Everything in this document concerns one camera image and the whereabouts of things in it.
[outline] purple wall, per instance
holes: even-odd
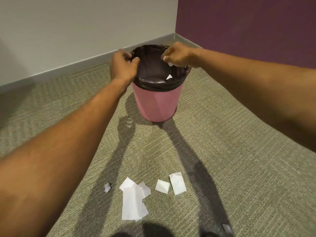
[[[316,68],[316,0],[179,0],[176,33],[206,49]]]

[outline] wall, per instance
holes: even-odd
[[[0,85],[175,32],[178,0],[0,0]]]
[[[203,48],[316,68],[316,0],[179,0],[176,33]]]

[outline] forearm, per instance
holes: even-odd
[[[316,151],[316,71],[195,49],[193,60],[267,124]]]
[[[1,236],[49,231],[84,177],[125,87],[112,81],[0,162]]]

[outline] patterned carpet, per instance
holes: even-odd
[[[0,155],[77,109],[109,82],[108,64],[0,95]],[[316,154],[256,118],[203,70],[184,83],[177,111],[154,125],[122,97],[91,166],[53,236],[314,236]],[[181,171],[187,192],[155,191]],[[120,184],[144,181],[149,215],[122,221]],[[105,194],[103,185],[113,188]]]

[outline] black garbage bag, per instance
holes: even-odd
[[[136,86],[148,91],[163,92],[172,91],[182,85],[191,68],[169,66],[161,60],[161,55],[168,47],[144,45],[132,51],[131,60],[140,58],[137,76],[133,81]]]

